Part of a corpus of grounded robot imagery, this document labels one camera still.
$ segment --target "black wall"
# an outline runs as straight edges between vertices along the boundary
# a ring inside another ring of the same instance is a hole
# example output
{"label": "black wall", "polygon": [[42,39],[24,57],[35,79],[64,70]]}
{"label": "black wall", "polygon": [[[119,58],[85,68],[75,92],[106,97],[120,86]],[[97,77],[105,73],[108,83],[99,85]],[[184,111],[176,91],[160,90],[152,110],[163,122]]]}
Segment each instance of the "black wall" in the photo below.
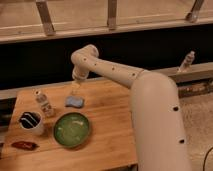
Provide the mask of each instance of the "black wall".
{"label": "black wall", "polygon": [[213,25],[4,44],[0,89],[71,80],[71,53],[90,43],[102,59],[147,69],[177,66],[191,50],[195,63],[213,61]]}

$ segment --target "cable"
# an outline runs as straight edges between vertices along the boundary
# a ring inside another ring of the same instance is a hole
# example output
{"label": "cable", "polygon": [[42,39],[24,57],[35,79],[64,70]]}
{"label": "cable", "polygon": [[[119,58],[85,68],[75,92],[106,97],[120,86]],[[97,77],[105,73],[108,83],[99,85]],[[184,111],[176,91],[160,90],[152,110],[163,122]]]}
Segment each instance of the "cable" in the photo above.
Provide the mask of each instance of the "cable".
{"label": "cable", "polygon": [[209,156],[209,153],[213,150],[213,147],[211,147],[207,152],[206,152],[206,155],[205,155],[205,158],[203,160],[203,171],[206,171],[206,160]]}

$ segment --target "shelf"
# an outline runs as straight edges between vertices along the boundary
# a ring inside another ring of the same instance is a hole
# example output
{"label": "shelf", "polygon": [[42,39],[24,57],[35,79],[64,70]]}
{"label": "shelf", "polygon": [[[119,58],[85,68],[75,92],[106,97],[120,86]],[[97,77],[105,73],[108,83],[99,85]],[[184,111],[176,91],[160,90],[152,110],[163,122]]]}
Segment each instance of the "shelf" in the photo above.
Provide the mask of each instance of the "shelf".
{"label": "shelf", "polygon": [[[36,1],[4,0],[0,1],[0,43],[213,23],[211,0],[204,1],[200,12],[197,11],[199,16],[195,22],[187,21],[186,16],[195,2],[195,0],[48,0],[46,5],[51,18],[49,23],[54,27],[55,34],[47,36],[43,29],[45,23],[40,18],[46,14],[39,15]],[[115,13],[114,18],[110,18],[111,12]],[[109,27],[111,21],[114,22],[112,28]]]}

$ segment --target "blue sponge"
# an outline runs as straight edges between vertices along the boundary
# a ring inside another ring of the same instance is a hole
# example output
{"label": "blue sponge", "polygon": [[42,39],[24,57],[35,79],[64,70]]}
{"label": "blue sponge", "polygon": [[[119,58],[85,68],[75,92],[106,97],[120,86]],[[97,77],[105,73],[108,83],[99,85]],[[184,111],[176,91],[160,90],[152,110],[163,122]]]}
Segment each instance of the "blue sponge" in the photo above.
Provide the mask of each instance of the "blue sponge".
{"label": "blue sponge", "polygon": [[66,107],[82,108],[84,106],[84,99],[76,96],[68,96],[65,102]]}

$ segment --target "water bottle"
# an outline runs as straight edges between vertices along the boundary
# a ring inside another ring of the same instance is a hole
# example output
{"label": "water bottle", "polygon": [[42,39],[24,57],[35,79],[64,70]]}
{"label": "water bottle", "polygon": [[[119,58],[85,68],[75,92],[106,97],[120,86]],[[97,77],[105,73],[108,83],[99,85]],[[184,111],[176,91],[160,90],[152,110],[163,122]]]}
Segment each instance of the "water bottle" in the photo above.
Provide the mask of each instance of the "water bottle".
{"label": "water bottle", "polygon": [[50,105],[47,96],[40,90],[36,91],[36,101],[38,102],[42,112],[46,117],[54,116],[54,109]]}

